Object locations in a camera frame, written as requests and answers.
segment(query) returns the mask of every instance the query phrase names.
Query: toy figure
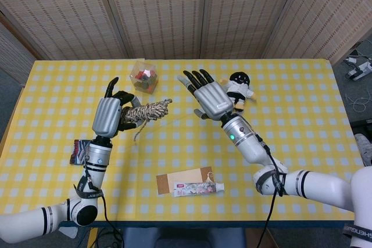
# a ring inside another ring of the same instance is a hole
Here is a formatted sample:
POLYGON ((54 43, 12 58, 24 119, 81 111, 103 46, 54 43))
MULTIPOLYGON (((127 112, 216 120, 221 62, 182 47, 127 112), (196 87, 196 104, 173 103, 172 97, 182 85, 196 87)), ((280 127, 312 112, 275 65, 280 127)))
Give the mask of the toy figure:
POLYGON ((235 72, 230 76, 230 80, 221 80, 221 84, 226 89, 227 96, 234 103, 235 110, 242 112, 244 110, 245 98, 256 100, 255 93, 249 89, 249 77, 244 72, 235 72))

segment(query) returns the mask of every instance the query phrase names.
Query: white robotic arm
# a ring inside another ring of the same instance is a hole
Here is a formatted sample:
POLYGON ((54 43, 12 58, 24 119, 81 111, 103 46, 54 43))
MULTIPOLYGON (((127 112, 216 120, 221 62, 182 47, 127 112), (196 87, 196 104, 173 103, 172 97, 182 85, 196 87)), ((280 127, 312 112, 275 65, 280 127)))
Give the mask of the white robotic arm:
POLYGON ((55 231, 62 221, 74 221, 79 226, 92 223, 98 213, 98 198, 103 196, 101 186, 109 164, 112 144, 110 139, 118 131, 136 128, 137 123, 121 121, 121 107, 131 102, 140 104, 133 94, 119 91, 112 95, 118 78, 112 80, 105 97, 99 102, 92 129, 97 137, 90 142, 85 154, 84 170, 76 186, 76 195, 64 203, 42 207, 18 214, 0 215, 0 238, 17 243, 55 231))
POLYGON ((189 80, 178 76, 201 105, 204 114, 198 117, 220 120, 222 129, 249 163, 261 164, 263 169, 253 176, 256 189, 263 195, 300 196, 354 211, 354 226, 346 225, 344 232, 352 236, 351 247, 372 248, 372 167, 357 171, 351 184, 328 174, 299 170, 288 173, 279 160, 273 158, 269 147, 239 114, 232 113, 233 103, 218 82, 203 69, 203 74, 184 71, 189 80))

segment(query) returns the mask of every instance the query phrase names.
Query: robot forearm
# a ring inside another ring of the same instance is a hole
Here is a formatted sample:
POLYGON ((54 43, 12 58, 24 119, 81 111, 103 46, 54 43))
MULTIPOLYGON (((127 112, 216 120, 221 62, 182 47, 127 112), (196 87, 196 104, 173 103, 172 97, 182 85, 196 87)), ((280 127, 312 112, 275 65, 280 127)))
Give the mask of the robot forearm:
MULTIPOLYGON (((222 129, 247 162, 261 164, 263 166, 273 165, 262 144, 258 141, 256 132, 242 116, 238 114, 226 114, 221 120, 222 129)), ((288 172, 288 169, 282 162, 277 159, 274 160, 280 172, 288 172)))
POLYGON ((76 186, 81 202, 71 209, 71 219, 79 226, 89 225, 97 217, 97 199, 103 196, 101 186, 111 150, 111 143, 105 138, 96 138, 89 144, 83 174, 76 186))
POLYGON ((0 215, 0 238, 17 243, 55 231, 67 220, 67 202, 18 214, 0 215))
MULTIPOLYGON (((253 176, 256 189, 263 195, 274 193, 272 176, 268 179, 264 176, 271 171, 272 168, 266 167, 253 176)), ((285 176, 284 189, 287 195, 300 196, 353 211, 350 183, 329 174, 305 170, 294 171, 285 176)))

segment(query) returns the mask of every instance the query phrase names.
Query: table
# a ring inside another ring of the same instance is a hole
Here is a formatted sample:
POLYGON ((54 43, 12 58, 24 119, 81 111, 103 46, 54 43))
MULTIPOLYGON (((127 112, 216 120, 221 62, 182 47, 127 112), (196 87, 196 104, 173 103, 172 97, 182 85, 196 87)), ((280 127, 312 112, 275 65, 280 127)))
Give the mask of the table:
MULTIPOLYGON (((257 103, 244 116, 291 171, 309 169, 347 181, 362 161, 326 60, 150 60, 158 68, 153 95, 136 91, 142 103, 172 98, 170 114, 113 139, 103 182, 108 217, 120 221, 263 221, 271 196, 255 190, 250 165, 235 150, 220 123, 193 114, 197 101, 177 81, 182 70, 204 68, 216 79, 249 74, 257 103), (156 176, 212 166, 226 191, 216 195, 159 196, 156 176)), ((36 61, 15 110, 0 158, 0 214, 62 202, 74 194, 81 166, 69 165, 74 139, 94 137, 95 110, 108 82, 134 92, 135 60, 36 61)), ((97 220, 103 218, 99 202, 97 220)), ((299 197, 279 197, 276 221, 352 220, 353 214, 299 197)))

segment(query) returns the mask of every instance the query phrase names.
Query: rope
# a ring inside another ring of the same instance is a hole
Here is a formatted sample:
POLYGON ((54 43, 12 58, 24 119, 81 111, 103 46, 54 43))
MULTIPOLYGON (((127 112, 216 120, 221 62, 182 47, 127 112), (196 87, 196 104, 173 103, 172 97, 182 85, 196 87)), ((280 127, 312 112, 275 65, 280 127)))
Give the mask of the rope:
POLYGON ((134 141, 138 134, 145 128, 146 124, 150 120, 157 120, 168 114, 168 104, 172 102, 172 99, 165 99, 158 103, 151 103, 138 107, 130 107, 125 116, 123 116, 123 121, 136 123, 140 120, 145 120, 141 129, 134 136, 134 141))

